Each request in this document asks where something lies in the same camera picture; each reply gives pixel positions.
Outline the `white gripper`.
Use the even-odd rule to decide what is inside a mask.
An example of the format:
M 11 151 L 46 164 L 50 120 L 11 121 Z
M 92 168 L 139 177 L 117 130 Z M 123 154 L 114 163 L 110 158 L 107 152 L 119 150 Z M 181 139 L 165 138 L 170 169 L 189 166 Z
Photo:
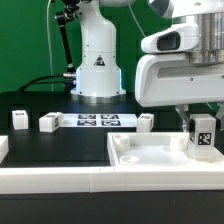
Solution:
M 218 102 L 217 129 L 224 130 L 224 63 L 192 65 L 185 53 L 145 55 L 136 69 L 135 98 L 143 107 L 176 105 L 184 132 L 193 125 L 186 104 Z

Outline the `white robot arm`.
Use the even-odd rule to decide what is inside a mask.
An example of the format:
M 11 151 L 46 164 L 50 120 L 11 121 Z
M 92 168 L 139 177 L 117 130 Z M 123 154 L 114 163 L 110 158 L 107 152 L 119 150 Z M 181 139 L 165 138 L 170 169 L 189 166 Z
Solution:
M 79 4 L 82 63 L 73 97 L 107 103 L 123 96 L 116 64 L 116 28 L 99 8 L 135 0 L 93 0 Z M 135 98 L 143 107 L 224 101 L 224 0 L 148 0 L 172 26 L 143 38 L 145 55 L 135 76 Z

